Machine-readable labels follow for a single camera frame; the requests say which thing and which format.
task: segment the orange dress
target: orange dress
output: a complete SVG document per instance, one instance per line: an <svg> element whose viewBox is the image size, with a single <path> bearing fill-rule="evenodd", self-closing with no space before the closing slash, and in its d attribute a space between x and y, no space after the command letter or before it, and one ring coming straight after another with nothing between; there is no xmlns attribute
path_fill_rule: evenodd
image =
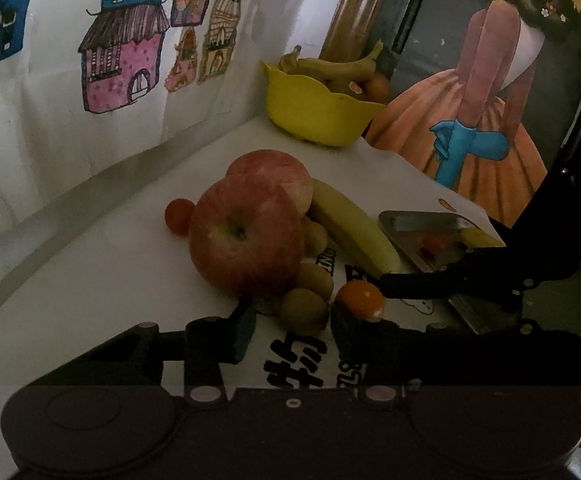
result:
<svg viewBox="0 0 581 480"><path fill-rule="evenodd" d="M521 124L536 61L497 97L517 50L521 17L515 6L494 1L471 19L456 68L420 81L372 121L366 141L391 150L431 178L439 163L430 127L459 120L479 132L501 132L509 152L504 160L472 154L465 158L455 190L483 207L491 218L512 226L546 175L545 165Z"/></svg>

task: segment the yellow bowl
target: yellow bowl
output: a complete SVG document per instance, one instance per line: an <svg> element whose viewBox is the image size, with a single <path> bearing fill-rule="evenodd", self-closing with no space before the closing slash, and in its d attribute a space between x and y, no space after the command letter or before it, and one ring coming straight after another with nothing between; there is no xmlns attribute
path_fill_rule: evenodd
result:
<svg viewBox="0 0 581 480"><path fill-rule="evenodd" d="M268 72L266 105L270 120L288 133L328 146L348 146L361 137L385 108L332 93L305 75L288 75L264 63Z"/></svg>

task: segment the painting of a woman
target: painting of a woman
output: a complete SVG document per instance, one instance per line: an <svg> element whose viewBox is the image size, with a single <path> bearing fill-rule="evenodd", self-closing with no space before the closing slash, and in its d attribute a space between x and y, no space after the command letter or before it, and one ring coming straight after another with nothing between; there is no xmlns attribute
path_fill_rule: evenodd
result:
<svg viewBox="0 0 581 480"><path fill-rule="evenodd" d="M581 0L488 1L469 22L456 67L399 95L366 140L511 226L546 175L521 124L537 58L545 41L575 29Z"/></svg>

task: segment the orange skirt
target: orange skirt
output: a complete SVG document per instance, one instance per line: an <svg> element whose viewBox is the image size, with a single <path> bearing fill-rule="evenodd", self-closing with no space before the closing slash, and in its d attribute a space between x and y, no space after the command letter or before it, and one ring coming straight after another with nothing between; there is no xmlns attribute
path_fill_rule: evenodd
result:
<svg viewBox="0 0 581 480"><path fill-rule="evenodd" d="M415 84L378 113L366 140L379 150L403 156L415 168L435 178L435 134L430 127L454 120L464 96L464 86L454 69L439 72ZM477 126L481 132L497 132L505 102L486 105ZM504 160L488 160L468 154L455 191L483 207L491 218L512 226L541 184L544 162L526 129L520 124Z"/></svg>

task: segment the apple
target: apple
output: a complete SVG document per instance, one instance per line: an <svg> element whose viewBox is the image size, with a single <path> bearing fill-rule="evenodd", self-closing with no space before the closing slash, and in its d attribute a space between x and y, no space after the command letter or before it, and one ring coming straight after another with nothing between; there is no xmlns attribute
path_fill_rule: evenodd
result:
<svg viewBox="0 0 581 480"><path fill-rule="evenodd" d="M278 150L256 150L235 160L226 171L233 174L255 174L276 182L297 207L299 216L304 216L313 201L313 179L305 166L294 156Z"/></svg>
<svg viewBox="0 0 581 480"><path fill-rule="evenodd" d="M236 294L283 294L304 258L304 231L281 186L232 174L211 186L190 218L190 259L202 277Z"/></svg>

